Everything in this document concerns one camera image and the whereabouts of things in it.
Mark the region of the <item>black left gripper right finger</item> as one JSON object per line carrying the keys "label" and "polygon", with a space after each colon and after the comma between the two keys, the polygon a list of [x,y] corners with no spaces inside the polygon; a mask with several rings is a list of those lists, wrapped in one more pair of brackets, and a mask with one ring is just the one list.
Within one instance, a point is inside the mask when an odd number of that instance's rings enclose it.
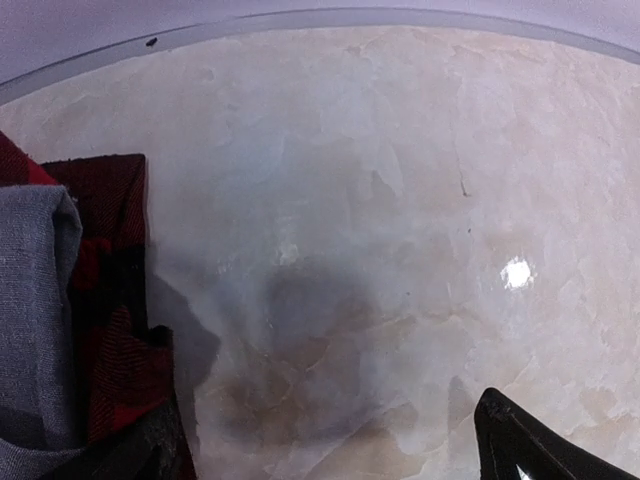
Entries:
{"label": "black left gripper right finger", "polygon": [[557,435],[495,388],[482,393],[474,426],[482,480],[634,477]]}

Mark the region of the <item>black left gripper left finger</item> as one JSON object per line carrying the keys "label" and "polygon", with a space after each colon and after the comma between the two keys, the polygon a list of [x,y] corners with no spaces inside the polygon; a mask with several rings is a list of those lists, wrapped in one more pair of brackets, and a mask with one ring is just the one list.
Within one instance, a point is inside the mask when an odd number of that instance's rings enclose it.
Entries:
{"label": "black left gripper left finger", "polygon": [[110,328],[91,376],[87,449],[56,479],[174,479],[179,415],[173,401],[172,332],[144,338]]}

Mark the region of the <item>red black plaid shirt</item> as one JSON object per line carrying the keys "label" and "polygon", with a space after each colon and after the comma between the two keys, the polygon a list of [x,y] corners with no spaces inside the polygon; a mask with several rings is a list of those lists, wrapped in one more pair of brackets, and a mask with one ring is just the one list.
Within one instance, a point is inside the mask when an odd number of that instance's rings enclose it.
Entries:
{"label": "red black plaid shirt", "polygon": [[[76,202],[83,234],[68,288],[79,380],[81,430],[89,427],[92,372],[106,330],[144,338],[149,327],[145,289],[146,159],[111,155],[39,165],[7,136],[1,138],[1,183],[61,185]],[[194,479],[191,452],[179,415],[179,469],[174,479]]]}

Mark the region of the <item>grey denim shirt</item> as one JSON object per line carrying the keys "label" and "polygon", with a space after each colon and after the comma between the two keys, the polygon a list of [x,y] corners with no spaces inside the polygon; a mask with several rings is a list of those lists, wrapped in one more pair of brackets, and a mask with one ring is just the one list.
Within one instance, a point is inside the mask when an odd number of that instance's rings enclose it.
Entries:
{"label": "grey denim shirt", "polygon": [[67,287],[81,234],[65,187],[2,188],[4,479],[37,479],[80,451]]}

